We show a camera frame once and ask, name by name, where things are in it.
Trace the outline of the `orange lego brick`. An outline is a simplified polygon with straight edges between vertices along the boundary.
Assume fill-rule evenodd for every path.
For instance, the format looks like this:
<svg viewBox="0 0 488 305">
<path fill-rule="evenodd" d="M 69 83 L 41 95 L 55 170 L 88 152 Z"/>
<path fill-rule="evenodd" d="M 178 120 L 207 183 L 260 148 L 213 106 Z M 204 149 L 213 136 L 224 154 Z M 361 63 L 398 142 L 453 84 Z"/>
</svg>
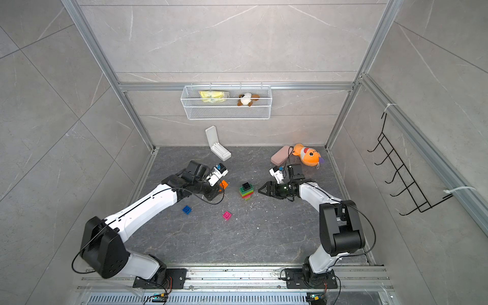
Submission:
<svg viewBox="0 0 488 305">
<path fill-rule="evenodd" d="M 229 184 L 225 180 L 222 180 L 219 185 L 223 190 L 225 190 L 229 186 Z"/>
</svg>

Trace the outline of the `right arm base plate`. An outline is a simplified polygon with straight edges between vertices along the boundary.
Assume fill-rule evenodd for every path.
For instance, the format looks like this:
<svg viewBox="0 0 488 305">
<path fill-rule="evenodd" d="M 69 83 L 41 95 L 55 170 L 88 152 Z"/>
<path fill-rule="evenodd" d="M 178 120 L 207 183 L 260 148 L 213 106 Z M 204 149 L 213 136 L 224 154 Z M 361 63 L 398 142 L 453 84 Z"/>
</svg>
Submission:
<svg viewBox="0 0 488 305">
<path fill-rule="evenodd" d="M 285 268 L 280 272 L 280 279 L 286 282 L 288 289 L 335 289 L 338 283 L 333 270 L 316 274 L 305 266 L 302 268 Z"/>
</svg>

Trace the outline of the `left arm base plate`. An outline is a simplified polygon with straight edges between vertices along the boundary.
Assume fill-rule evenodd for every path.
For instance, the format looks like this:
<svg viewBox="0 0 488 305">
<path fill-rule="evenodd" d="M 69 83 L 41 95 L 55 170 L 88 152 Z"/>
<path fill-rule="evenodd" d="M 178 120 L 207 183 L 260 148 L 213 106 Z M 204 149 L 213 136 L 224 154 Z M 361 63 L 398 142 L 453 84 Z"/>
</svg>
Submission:
<svg viewBox="0 0 488 305">
<path fill-rule="evenodd" d="M 133 288 L 142 289 L 183 289 L 188 270 L 185 268 L 163 268 L 149 280 L 136 277 Z"/>
</svg>

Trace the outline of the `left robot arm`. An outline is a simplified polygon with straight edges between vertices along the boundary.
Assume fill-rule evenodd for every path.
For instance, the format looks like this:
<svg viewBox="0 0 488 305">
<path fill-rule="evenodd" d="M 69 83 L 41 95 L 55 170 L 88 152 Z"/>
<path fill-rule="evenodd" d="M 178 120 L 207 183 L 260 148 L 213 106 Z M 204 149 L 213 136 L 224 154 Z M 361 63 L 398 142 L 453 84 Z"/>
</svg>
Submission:
<svg viewBox="0 0 488 305">
<path fill-rule="evenodd" d="M 222 163 L 211 169 L 190 161 L 185 169 L 162 180 L 150 193 L 127 208 L 104 219 L 92 217 L 88 220 L 81 249 L 75 256 L 105 279 L 118 275 L 134 276 L 157 286 L 163 285 L 168 280 L 166 264 L 153 255 L 127 250 L 126 241 L 153 217 L 184 198 L 195 196 L 212 204 L 215 197 L 225 193 L 227 173 Z"/>
</svg>

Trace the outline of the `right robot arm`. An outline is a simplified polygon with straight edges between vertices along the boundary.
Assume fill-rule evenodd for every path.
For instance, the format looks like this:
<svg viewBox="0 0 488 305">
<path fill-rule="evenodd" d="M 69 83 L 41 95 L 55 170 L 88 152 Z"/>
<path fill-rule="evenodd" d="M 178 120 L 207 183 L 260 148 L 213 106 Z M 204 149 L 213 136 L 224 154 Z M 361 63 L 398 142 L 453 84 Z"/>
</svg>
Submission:
<svg viewBox="0 0 488 305">
<path fill-rule="evenodd" d="M 365 236 L 361 212 L 354 202 L 341 200 L 305 178 L 300 164 L 284 169 L 274 166 L 269 172 L 274 179 L 260 187 L 258 193 L 291 202 L 301 198 L 319 213 L 320 246 L 302 266 L 305 280 L 326 277 L 341 259 L 360 255 L 358 251 L 365 246 Z"/>
</svg>

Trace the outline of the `dark green lego brick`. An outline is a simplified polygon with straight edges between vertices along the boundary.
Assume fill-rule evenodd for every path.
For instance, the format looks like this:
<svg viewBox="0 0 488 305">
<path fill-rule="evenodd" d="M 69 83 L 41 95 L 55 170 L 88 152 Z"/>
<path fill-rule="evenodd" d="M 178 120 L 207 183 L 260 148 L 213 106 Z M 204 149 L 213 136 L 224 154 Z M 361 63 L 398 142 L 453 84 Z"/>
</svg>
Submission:
<svg viewBox="0 0 488 305">
<path fill-rule="evenodd" d="M 249 183 L 242 184 L 240 187 L 241 196 L 247 196 L 248 194 L 252 194 L 253 192 L 254 192 L 254 187 Z"/>
</svg>

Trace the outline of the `magenta lego brick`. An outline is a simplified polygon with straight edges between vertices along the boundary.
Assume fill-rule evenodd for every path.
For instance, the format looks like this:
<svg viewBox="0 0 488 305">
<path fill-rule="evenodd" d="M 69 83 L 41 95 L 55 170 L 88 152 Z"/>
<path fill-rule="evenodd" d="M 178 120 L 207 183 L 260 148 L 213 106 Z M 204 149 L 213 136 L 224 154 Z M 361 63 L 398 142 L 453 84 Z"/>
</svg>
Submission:
<svg viewBox="0 0 488 305">
<path fill-rule="evenodd" d="M 226 211 L 222 216 L 224 217 L 224 219 L 226 221 L 228 221 L 232 217 L 232 214 L 230 212 Z"/>
</svg>

